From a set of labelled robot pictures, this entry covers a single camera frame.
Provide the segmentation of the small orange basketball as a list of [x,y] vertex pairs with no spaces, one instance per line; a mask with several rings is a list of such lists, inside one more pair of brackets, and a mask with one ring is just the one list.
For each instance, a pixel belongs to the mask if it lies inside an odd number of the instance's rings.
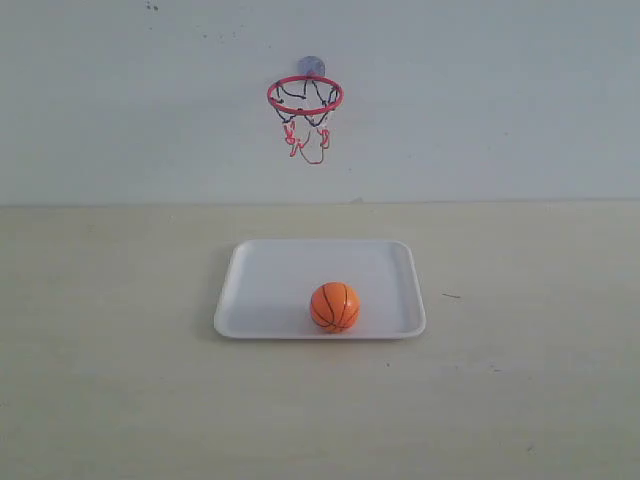
[[312,321],[327,333],[338,334],[351,329],[359,319],[361,301],[357,292],[343,282],[319,286],[310,300]]

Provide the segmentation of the red mini basketball hoop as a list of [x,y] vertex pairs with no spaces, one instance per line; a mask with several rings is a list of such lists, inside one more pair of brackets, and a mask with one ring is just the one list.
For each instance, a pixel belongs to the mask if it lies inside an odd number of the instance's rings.
[[329,78],[294,75],[272,83],[266,98],[281,124],[290,157],[324,163],[331,146],[329,121],[344,101],[344,89]]

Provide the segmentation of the white rectangular plastic tray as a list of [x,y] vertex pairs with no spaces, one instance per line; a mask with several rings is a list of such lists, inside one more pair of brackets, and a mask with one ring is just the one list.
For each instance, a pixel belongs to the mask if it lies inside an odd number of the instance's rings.
[[[361,300],[355,325],[328,333],[311,318],[313,292],[344,282]],[[233,251],[216,312],[222,336],[251,340],[392,340],[426,327],[411,250],[379,239],[256,239]]]

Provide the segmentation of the clear suction cup mount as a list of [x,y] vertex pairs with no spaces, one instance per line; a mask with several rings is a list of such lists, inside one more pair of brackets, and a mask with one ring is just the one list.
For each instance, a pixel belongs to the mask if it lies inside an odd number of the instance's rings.
[[298,61],[297,72],[302,76],[323,77],[325,63],[317,56],[305,56]]

